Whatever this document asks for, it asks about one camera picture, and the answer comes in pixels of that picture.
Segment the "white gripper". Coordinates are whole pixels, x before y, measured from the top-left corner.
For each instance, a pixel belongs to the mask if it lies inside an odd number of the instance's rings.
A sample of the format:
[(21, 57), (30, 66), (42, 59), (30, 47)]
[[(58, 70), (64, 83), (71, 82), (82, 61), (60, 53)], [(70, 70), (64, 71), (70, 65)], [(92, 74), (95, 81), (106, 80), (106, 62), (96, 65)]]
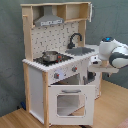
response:
[(92, 56), (88, 64), (89, 72), (117, 73), (118, 69), (113, 68), (107, 61), (101, 61), (98, 56)]

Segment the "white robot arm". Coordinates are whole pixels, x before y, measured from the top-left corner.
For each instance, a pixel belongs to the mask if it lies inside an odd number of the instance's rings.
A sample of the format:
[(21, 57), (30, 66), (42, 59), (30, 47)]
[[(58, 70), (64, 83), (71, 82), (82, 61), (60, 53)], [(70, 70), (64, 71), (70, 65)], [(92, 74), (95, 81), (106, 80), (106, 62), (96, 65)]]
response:
[(128, 66), (128, 45), (112, 37), (100, 41), (99, 52), (90, 57), (90, 72), (117, 73), (120, 68)]

